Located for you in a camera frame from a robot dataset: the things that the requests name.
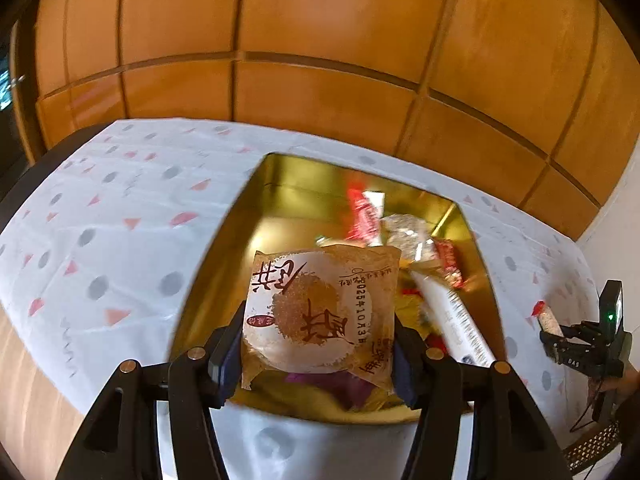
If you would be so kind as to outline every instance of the plastic wrapper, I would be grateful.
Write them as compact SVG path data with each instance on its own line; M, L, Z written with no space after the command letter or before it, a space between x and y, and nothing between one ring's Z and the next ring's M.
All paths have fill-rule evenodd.
M399 251L346 245L256 253L242 327L242 387L262 370L347 370L392 390Z
M347 189L347 199L353 213L347 240L362 240L371 247L382 245L380 217L385 208L385 194L351 186Z
M470 365L490 366L495 361L494 354L457 292L439 276L412 272L412 277L425 299L425 314L442 332L451 357Z
M449 282L453 288L462 288L465 284L458 265L458 258L456 256L456 247L451 240L444 238L433 239L438 257L442 263L440 269L444 278Z
M388 231L386 244L401 251L401 267L412 262L428 262L438 258L425 220L409 214L385 216L382 224Z
M540 328L542 328L542 330L549 332L550 334L564 337L556 316L551 312L551 309L545 301L537 302L533 307L531 315L538 318L538 322L540 323Z

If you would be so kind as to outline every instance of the yellow wrapper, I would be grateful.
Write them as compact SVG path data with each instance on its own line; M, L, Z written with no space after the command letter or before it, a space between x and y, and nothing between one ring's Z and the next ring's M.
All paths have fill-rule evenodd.
M256 253L242 327L242 387L262 370L348 370L392 390L400 251L346 245Z

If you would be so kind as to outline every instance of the metal screw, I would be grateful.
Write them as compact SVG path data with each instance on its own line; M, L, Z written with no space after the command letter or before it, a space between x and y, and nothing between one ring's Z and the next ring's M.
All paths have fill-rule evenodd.
M505 363L504 361L498 361L494 365L494 368L496 372L502 375L506 375L511 372L511 366L509 365L509 363Z
M439 361L444 357L444 352L439 348L427 348L427 357L433 361Z
M187 357L189 359L193 359L197 361L198 359L202 359L206 355L205 349L201 346L194 346L187 352Z
M128 374L129 372L135 370L136 366L138 366L138 364L133 359L127 359L126 361L120 363L120 371L123 374Z

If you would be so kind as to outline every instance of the wooden wall panel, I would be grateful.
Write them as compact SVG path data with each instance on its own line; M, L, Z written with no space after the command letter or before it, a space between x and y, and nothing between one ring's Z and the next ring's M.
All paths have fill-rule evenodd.
M120 0L69 0L66 56L69 82L118 65Z
M122 76L130 117L230 119L230 61L180 61Z
M44 144L48 150L76 130L71 114L70 94L69 90L63 90L36 103Z
M553 168L548 168L523 209L573 240L580 237L598 212L577 187Z
M458 0L432 87L549 153L578 95L595 0Z
M442 0L244 0L240 48L321 57L418 82Z
M640 132L640 64L604 8L591 75L556 161L601 204Z
M77 128L126 117L119 74L72 86L70 92L71 110Z
M518 205L545 161L470 115L427 98L401 158Z
M122 0L122 62L232 49L236 0Z
M324 68L243 61L236 121L308 132L392 153L414 94Z
M40 0L36 19L36 72L40 95L68 83L65 71L66 0Z

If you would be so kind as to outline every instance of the wooden floor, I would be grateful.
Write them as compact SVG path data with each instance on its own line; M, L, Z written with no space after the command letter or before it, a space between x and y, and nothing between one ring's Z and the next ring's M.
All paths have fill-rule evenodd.
M0 442L25 480L55 478L81 422L0 308Z

